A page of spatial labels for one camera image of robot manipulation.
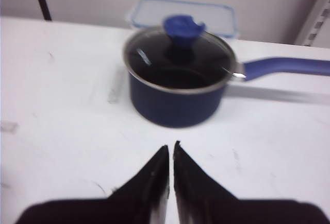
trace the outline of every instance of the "table surface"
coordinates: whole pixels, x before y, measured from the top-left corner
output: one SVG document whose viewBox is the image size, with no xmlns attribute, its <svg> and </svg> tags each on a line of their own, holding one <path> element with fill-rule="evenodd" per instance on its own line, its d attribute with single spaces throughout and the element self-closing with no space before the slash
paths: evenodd
<svg viewBox="0 0 330 224">
<path fill-rule="evenodd" d="M 330 217 L 330 78 L 278 73 L 231 82 L 220 108 L 190 128 L 133 108 L 121 58 L 133 30 L 1 19 L 1 223 L 31 204 L 103 198 L 176 140 L 242 199 L 295 199 Z M 239 61 L 330 59 L 330 49 L 229 41 Z M 170 162 L 167 223 L 178 223 Z"/>
</svg>

